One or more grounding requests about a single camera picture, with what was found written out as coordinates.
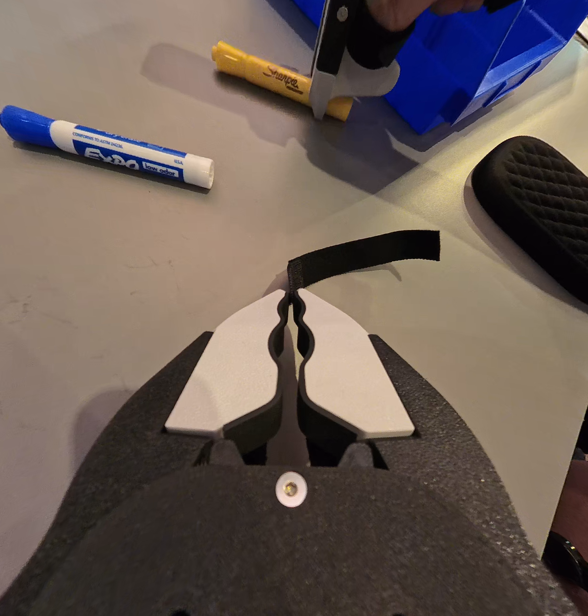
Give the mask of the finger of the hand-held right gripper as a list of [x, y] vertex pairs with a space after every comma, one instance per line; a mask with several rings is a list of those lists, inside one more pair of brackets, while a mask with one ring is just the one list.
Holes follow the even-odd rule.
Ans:
[[327, 112], [341, 62], [341, 26], [337, 13], [339, 1], [326, 1], [314, 48], [309, 101], [315, 119]]

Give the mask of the black quilted elbow pad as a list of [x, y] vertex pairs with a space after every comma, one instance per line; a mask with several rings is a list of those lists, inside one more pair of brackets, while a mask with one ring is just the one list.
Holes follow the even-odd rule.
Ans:
[[588, 305], [588, 177], [548, 143], [520, 135], [493, 148], [471, 184], [490, 219]]

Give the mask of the yellow marker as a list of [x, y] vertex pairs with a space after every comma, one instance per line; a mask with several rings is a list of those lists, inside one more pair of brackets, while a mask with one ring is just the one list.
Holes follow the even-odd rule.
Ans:
[[223, 41], [212, 47], [216, 69], [262, 89], [311, 107], [312, 80], [274, 62], [243, 52]]

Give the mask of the blue dry-erase marker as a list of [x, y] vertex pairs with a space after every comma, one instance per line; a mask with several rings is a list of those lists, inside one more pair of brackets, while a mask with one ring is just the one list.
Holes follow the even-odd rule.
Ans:
[[57, 149], [202, 189], [213, 187], [214, 161], [210, 158], [51, 119], [13, 105], [0, 111], [0, 125], [17, 142]]

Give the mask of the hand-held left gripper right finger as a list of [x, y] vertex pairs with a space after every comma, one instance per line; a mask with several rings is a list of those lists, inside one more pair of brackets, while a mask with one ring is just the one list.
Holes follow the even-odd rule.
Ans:
[[293, 294], [298, 327], [297, 420], [311, 466], [338, 466], [355, 443], [411, 437], [406, 407], [367, 331], [306, 289]]

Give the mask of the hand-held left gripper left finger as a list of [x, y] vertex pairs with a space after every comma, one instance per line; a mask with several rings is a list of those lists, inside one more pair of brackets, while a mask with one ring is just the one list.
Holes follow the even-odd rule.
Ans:
[[293, 382], [289, 307], [278, 289], [211, 332], [165, 421], [168, 435], [231, 441], [247, 465], [267, 465]]

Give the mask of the blue plastic bin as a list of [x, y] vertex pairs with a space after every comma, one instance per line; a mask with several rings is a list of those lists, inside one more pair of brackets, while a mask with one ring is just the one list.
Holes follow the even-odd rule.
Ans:
[[[318, 35], [325, 1], [292, 3]], [[478, 11], [447, 17], [426, 10], [383, 97], [418, 134], [454, 125], [542, 70], [587, 16], [588, 1], [484, 1]]]

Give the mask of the person's right hand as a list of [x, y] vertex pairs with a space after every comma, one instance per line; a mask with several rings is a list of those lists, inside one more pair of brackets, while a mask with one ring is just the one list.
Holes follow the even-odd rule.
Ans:
[[424, 11], [442, 17], [459, 12], [475, 12], [483, 1], [367, 1], [373, 19], [391, 32], [406, 30]]

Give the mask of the person's maroon clothing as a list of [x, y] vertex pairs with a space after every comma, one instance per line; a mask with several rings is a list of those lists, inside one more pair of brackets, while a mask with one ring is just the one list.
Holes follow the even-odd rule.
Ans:
[[543, 561], [581, 615], [588, 615], [588, 453], [576, 448]]

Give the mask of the black hook-and-loop tie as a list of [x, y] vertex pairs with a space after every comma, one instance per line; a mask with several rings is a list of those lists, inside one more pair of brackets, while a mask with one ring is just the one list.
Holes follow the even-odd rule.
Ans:
[[437, 230], [398, 230], [305, 253], [287, 266], [290, 299], [296, 291], [328, 278], [397, 261], [439, 261]]

